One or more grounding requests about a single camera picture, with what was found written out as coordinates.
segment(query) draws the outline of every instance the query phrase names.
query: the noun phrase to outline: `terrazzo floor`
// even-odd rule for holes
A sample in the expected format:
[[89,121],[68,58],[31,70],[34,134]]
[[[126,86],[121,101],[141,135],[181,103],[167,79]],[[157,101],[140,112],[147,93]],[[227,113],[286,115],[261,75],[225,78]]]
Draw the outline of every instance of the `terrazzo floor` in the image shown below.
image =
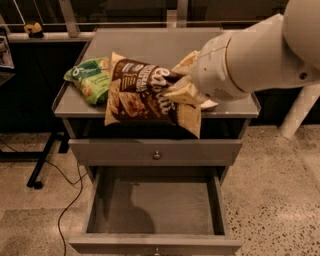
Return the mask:
[[[17,151],[41,150],[48,136],[0,134]],[[59,145],[54,143],[47,160],[78,180],[71,150],[58,154]],[[10,151],[1,142],[0,149]],[[28,188],[34,166],[0,163],[0,256],[63,255],[58,218],[80,183],[70,185],[45,163],[39,175],[44,187]],[[61,220],[66,240],[80,233],[91,187],[86,175],[81,196]],[[320,126],[302,126],[291,140],[275,126],[249,127],[222,194],[230,236],[243,241],[237,256],[320,255]],[[80,254],[67,245],[67,255]]]

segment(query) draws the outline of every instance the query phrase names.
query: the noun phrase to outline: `power cord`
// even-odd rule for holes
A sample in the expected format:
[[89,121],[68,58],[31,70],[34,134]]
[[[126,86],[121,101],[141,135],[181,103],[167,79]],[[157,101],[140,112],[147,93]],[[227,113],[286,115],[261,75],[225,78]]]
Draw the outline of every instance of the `power cord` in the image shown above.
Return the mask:
[[[16,152],[16,153],[21,153],[17,150],[15,150],[14,148],[10,147],[7,143],[5,143],[2,139],[0,139],[0,142],[5,145],[7,148],[11,149],[12,151]],[[72,182],[70,181],[67,176],[63,173],[63,171],[58,167],[56,166],[55,164],[45,160],[45,162],[47,164],[50,164],[52,165],[53,167],[55,167],[60,173],[61,175],[65,178],[65,180],[72,186],[78,184],[80,182],[80,190],[79,190],[79,193],[77,194],[77,196],[75,197],[75,199],[73,199],[73,201],[62,211],[62,213],[60,214],[59,218],[58,218],[58,230],[59,230],[59,234],[61,236],[61,239],[62,239],[62,242],[63,242],[63,255],[66,256],[67,255],[67,245],[66,245],[66,241],[65,241],[65,238],[64,238],[64,235],[62,234],[62,231],[61,231],[61,219],[63,217],[63,215],[68,211],[68,209],[78,200],[78,198],[80,197],[81,193],[82,193],[82,190],[83,190],[83,177],[87,175],[87,173],[85,173],[84,175],[81,176],[81,173],[80,173],[80,168],[79,168],[79,163],[77,163],[77,170],[78,170],[78,174],[79,174],[79,179],[76,181],[76,182]]]

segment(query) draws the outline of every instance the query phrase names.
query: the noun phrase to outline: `closed drawer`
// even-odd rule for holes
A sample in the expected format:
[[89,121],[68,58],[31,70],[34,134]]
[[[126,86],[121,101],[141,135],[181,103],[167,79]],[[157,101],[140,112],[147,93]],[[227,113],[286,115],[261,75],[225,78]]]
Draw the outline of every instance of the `closed drawer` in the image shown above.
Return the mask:
[[211,167],[99,168],[79,253],[232,255],[219,180]]
[[86,166],[230,166],[242,140],[72,139]]

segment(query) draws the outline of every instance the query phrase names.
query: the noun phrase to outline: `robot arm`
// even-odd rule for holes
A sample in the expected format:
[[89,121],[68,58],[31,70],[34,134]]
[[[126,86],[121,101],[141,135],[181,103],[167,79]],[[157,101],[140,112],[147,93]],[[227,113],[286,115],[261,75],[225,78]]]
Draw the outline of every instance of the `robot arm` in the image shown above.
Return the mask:
[[284,16],[213,38],[198,55],[194,84],[213,101],[226,102],[254,91],[319,82],[318,10],[318,0],[290,0]]

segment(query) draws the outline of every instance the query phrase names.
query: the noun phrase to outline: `white pole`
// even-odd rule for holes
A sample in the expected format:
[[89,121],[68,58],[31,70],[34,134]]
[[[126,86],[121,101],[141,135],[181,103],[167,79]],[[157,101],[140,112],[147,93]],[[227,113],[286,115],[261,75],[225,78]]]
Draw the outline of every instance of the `white pole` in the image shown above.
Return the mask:
[[280,133],[290,139],[320,97],[320,84],[309,85],[302,88],[290,111],[281,124]]

